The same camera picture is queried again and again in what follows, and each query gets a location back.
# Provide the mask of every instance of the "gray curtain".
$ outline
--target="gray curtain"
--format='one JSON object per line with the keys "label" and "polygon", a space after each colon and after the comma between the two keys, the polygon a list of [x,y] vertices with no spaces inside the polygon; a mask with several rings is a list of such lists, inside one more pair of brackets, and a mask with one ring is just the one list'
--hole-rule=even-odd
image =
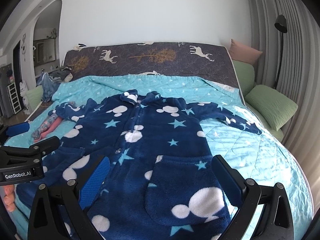
{"label": "gray curtain", "polygon": [[320,28],[301,0],[250,0],[252,44],[263,51],[255,67],[256,82],[272,87],[280,55],[277,15],[287,19],[277,90],[298,105],[283,145],[295,156],[320,208]]}

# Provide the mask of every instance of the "blue robe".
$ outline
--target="blue robe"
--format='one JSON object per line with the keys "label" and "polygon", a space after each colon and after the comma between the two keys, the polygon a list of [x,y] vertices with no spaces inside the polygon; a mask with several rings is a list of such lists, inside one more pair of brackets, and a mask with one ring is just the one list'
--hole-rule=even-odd
{"label": "blue robe", "polygon": [[[63,103],[52,113],[76,126],[43,160],[46,177],[18,185],[17,194],[30,207],[39,184],[66,183],[98,155],[107,156],[110,172],[87,214],[108,240],[216,239],[230,215],[200,121],[217,118],[261,134],[254,123],[220,105],[186,104],[156,91],[139,96],[129,90],[100,104],[90,98],[80,107]],[[70,234],[77,239],[72,227]]]}

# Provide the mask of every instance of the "metal screw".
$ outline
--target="metal screw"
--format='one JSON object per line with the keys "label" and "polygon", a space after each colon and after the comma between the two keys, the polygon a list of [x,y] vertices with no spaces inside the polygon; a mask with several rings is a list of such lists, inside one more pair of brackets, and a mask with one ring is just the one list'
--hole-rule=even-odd
{"label": "metal screw", "polygon": [[281,189],[284,188],[284,186],[280,182],[277,183],[277,187]]}
{"label": "metal screw", "polygon": [[246,182],[247,182],[250,186],[253,186],[253,185],[254,185],[254,180],[253,180],[253,179],[247,179]]}
{"label": "metal screw", "polygon": [[69,186],[73,186],[75,183],[76,183],[76,180],[75,180],[75,179],[69,179],[68,182],[67,182],[67,184],[68,184]]}
{"label": "metal screw", "polygon": [[45,184],[40,184],[39,185],[39,189],[44,189],[45,188]]}

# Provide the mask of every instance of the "finger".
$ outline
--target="finger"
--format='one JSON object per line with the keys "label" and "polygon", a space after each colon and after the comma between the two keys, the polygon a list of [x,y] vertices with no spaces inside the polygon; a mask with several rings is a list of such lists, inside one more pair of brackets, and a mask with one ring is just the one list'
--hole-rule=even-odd
{"label": "finger", "polygon": [[16,209],[16,205],[12,203],[10,205],[7,205],[5,208],[8,210],[8,212],[13,212]]}
{"label": "finger", "polygon": [[14,194],[10,194],[10,195],[6,195],[4,196],[3,198],[3,202],[6,204],[6,205],[10,205],[14,202],[14,199],[15,199],[15,196]]}
{"label": "finger", "polygon": [[11,193],[14,192],[14,185],[3,186],[3,189],[6,195],[10,195]]}

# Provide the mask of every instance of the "turquoise quilt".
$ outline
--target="turquoise quilt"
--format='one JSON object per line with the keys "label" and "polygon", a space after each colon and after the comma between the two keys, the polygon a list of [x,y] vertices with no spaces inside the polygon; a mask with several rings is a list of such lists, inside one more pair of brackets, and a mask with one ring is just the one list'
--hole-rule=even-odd
{"label": "turquoise quilt", "polygon": [[[30,131],[9,139],[6,145],[29,147],[33,144],[31,133],[41,124],[47,113],[62,102],[75,101],[83,105],[88,98],[98,103],[105,97],[137,89],[146,95],[158,91],[163,97],[182,97],[187,103],[215,102],[233,113],[253,121],[262,134],[252,136],[228,127],[215,119],[201,122],[212,155],[222,155],[228,164],[237,169],[244,178],[253,178],[260,185],[273,186],[276,182],[284,184],[292,210],[295,240],[300,240],[307,230],[312,217],[312,196],[303,174],[291,154],[266,130],[259,120],[248,110],[239,97],[239,90],[222,84],[206,81],[199,77],[168,77],[127,75],[115,77],[87,76],[79,80],[61,84],[53,96],[54,104],[30,124]],[[64,121],[50,135],[61,138],[70,131],[74,122]],[[236,208],[228,203],[231,216]],[[18,234],[27,239],[28,217],[30,210],[16,199],[13,221]],[[259,206],[243,239],[249,240],[259,219],[262,206]]]}

